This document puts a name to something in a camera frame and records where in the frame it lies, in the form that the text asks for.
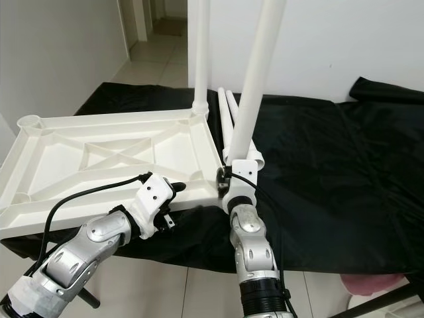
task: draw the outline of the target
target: black pole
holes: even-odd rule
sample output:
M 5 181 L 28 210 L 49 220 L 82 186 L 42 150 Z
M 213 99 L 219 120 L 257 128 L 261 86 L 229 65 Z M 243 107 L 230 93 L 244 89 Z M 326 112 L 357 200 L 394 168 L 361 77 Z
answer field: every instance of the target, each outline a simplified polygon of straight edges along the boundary
M 371 299 L 362 305 L 358 305 L 343 311 L 342 313 L 338 313 L 330 318 L 355 318 L 415 295 L 417 295 L 417 292 L 415 291 L 415 288 L 413 288 L 412 284 L 404 285 L 396 290 L 389 291 L 380 297 Z
M 85 288 L 83 288 L 78 296 L 84 300 L 86 303 L 88 303 L 90 306 L 92 306 L 92 308 L 96 309 L 100 307 L 100 301 L 94 297 L 88 290 L 86 290 Z

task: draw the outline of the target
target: pink object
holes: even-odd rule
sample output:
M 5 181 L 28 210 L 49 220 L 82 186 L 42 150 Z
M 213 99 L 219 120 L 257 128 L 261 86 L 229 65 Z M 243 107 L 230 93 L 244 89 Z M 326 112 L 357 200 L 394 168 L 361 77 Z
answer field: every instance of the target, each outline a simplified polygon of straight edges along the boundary
M 403 279 L 403 274 L 388 275 L 346 275 L 341 274 L 342 282 L 352 295 L 369 296 L 386 290 Z

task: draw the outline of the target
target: black cloth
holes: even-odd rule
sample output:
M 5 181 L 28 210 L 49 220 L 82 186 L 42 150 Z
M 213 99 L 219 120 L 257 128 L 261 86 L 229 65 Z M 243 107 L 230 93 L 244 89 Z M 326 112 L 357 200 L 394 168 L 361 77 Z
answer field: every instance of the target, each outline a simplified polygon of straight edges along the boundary
M 345 274 L 424 270 L 424 93 L 359 79 L 358 101 L 264 96 L 254 142 L 266 165 L 258 196 L 277 263 Z M 103 83 L 77 115 L 190 108 L 192 89 Z M 208 125 L 221 154 L 217 93 Z M 216 207 L 173 214 L 173 233 L 135 240 L 117 255 L 234 272 L 229 218 Z M 65 231 L 54 233 L 58 240 Z M 41 235 L 2 243 L 34 256 Z

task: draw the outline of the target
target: tiled floor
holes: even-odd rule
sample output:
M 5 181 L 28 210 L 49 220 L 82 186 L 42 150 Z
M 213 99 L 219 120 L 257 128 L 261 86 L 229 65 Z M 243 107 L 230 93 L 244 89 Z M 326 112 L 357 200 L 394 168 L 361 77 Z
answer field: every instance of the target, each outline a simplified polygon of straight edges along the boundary
M 113 81 L 187 87 L 187 38 L 153 36 L 131 50 L 131 61 Z M 0 246 L 0 295 L 30 266 Z M 286 272 L 286 285 L 299 318 L 326 318 L 346 309 L 349 294 L 336 274 Z M 102 302 L 91 309 L 76 298 L 67 317 L 242 317 L 235 274 L 112 257 L 87 285 Z

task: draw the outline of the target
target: black fabric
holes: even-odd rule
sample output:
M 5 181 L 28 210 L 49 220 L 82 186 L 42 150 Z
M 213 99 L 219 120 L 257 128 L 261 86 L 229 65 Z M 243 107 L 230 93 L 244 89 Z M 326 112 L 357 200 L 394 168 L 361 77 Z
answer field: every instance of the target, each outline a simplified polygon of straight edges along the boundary
M 275 203 L 259 195 L 258 212 L 278 263 L 284 251 L 286 270 L 424 270 L 420 95 L 424 94 L 359 79 L 352 88 L 358 102 L 264 96 L 254 133 L 266 161 L 258 185 Z M 103 83 L 77 115 L 181 109 L 191 107 L 192 100 L 192 89 Z M 208 92 L 208 102 L 208 124 L 221 154 L 216 92 Z M 173 233 L 133 241 L 117 254 L 234 272 L 229 218 L 222 210 L 198 207 L 173 216 L 178 224 Z M 61 237 L 63 231 L 54 234 Z M 40 237 L 2 243 L 21 256 L 33 255 Z

